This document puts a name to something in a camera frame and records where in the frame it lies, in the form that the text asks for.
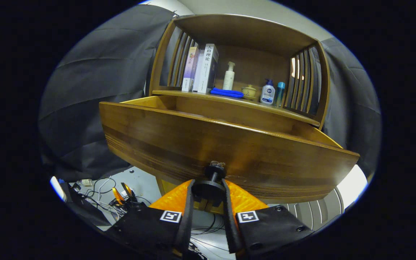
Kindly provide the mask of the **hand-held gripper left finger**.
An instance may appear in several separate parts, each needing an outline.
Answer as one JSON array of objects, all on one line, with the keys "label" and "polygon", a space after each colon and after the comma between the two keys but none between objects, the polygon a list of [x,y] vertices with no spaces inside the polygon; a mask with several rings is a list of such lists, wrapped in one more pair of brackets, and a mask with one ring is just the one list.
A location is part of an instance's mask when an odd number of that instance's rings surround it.
[{"label": "hand-held gripper left finger", "polygon": [[194,195],[189,180],[153,204],[127,201],[127,213],[106,230],[114,242],[144,259],[171,259],[189,250]]}]

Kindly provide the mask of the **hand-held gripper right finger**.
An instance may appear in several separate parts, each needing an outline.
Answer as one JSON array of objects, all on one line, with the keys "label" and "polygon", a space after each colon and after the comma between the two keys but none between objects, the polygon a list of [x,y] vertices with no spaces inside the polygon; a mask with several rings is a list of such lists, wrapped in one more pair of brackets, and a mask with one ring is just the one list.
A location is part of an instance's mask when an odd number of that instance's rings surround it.
[{"label": "hand-held gripper right finger", "polygon": [[285,206],[267,206],[231,181],[222,184],[227,244],[236,258],[280,259],[313,233]]}]

